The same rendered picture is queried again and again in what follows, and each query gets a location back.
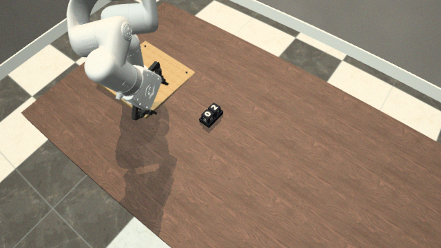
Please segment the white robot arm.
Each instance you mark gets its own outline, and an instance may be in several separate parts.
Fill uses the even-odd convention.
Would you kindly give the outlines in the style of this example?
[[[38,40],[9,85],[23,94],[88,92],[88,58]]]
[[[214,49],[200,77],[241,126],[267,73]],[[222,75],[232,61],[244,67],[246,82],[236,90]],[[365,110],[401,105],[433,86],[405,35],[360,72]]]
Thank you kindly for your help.
[[[116,99],[121,100],[136,93],[142,84],[141,71],[133,66],[147,68],[137,34],[158,29],[157,4],[156,0],[141,0],[142,3],[109,6],[102,11],[102,20],[90,23],[90,13],[97,1],[70,0],[70,45],[77,55],[87,58],[88,78],[115,91]]]

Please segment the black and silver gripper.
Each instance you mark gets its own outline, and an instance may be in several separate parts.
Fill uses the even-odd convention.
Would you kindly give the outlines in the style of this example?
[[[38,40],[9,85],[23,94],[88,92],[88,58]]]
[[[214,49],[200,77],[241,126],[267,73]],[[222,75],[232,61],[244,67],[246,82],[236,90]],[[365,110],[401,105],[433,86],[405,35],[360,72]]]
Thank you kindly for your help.
[[[123,96],[122,99],[132,105],[132,119],[136,121],[143,118],[146,114],[157,114],[157,112],[150,108],[154,103],[161,84],[169,85],[169,83],[163,78],[160,63],[157,61],[153,62],[148,69],[138,65],[134,66],[141,71],[143,77],[142,84],[136,93],[130,96]]]

